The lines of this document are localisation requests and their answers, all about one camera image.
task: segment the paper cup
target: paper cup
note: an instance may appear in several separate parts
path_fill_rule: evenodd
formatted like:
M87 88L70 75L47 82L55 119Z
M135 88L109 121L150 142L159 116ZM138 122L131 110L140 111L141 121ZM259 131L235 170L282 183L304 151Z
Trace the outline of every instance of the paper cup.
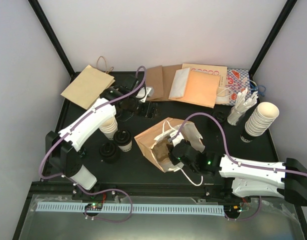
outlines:
M252 142L256 137L257 137L257 136L252 136L252 135L250 135L250 134L246 131L246 129L243 129L242 134L241 134L241 136L240 136L240 139L241 139L242 141L244 141L245 143L250 143L250 142Z
M253 126L251 126L248 122L246 122L244 128L246 129L246 131L253 135L253 136L260 136L261 134L264 133L264 131L266 131L266 129L256 129Z
M257 106L256 112L264 120L274 120L279 116L278 107L271 102L261 102Z
M133 138L130 131L120 129L113 136L113 141L123 151L128 152L132 149Z
M99 153L101 159L108 164L117 162L120 158L120 149L111 141L100 145Z
M258 128L258 129L267 129L271 123L261 123L261 122L258 122L256 121L255 119L253 119L252 117L249 118L248 122L250 123L250 125Z
M261 119L259 116L257 116L256 112L254 111L253 114L250 117L254 122L257 122L259 124L262 125L268 125L268 124L272 124L274 120L263 120Z
M114 139L114 134L118 130L118 123L115 117L110 118L105 121L100 127L100 131L109 139Z

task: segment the stack of paper cups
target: stack of paper cups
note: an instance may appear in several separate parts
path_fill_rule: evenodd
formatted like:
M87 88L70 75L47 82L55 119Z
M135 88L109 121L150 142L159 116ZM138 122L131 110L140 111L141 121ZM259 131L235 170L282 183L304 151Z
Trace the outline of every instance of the stack of paper cups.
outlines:
M279 115L279 109L270 102L262 102L245 123L240 136L241 140L250 143L256 137L262 135Z
M113 116L112 118L108 119L99 127L99 129L109 140L113 140L114 134L118 130L116 118Z

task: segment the coffee cup with black lid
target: coffee cup with black lid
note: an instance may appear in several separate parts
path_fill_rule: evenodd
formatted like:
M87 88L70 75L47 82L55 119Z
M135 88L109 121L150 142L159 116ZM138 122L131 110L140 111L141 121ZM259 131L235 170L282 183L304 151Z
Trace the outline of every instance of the coffee cup with black lid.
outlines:
M120 129L116 131L113 135L113 142L123 151L128 152L132 149L132 135L130 131L125 129Z
M117 162L120 157L120 152L120 149L110 141L101 144L99 148L101 159L108 164Z

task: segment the white wall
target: white wall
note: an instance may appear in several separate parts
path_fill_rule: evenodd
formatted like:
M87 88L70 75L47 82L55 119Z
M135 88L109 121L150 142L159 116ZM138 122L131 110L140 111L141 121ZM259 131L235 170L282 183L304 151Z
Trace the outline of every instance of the white wall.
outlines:
M286 0L40 0L76 71L181 63L249 69Z
M267 87L262 100L280 109L270 128L280 159L307 167L307 0L296 3L254 79Z
M0 240L14 235L37 181L69 75L26 0L0 0Z

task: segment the flat paper bag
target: flat paper bag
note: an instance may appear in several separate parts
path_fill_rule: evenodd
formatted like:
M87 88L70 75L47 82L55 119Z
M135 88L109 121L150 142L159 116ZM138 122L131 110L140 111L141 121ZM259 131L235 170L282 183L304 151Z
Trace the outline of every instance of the flat paper bag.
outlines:
M174 166L168 157L167 144L169 143L166 137L170 135L171 132L174 132L174 130L166 123L164 125L164 134L162 134L165 121L169 121L170 125L176 130L179 129L184 122L184 120L181 119L168 117L138 134L134 139L146 159L161 171L170 172L175 170L177 166ZM181 134L184 139L190 141L194 149L200 152L204 151L205 146L201 142L202 136L193 122L186 122L181 129Z
M87 110L113 82L113 76L88 65L61 96Z
M169 93L172 89L176 71L179 69L182 69L181 64L162 67L163 97L153 99L152 101L170 101Z
M186 91L190 68L179 69L175 72L169 99L183 98Z
M164 96L163 66L147 69L145 85L153 88L153 95L147 100L155 100Z
M220 76L190 71L183 97L171 100L214 108Z
M229 94L228 93L229 91L226 89L228 86L226 66L184 63L182 64L182 68L183 69L190 68L191 71L220 76L219 88L217 90L217 95L219 97L217 97L215 103L216 104L228 104L229 103L229 98L225 97Z

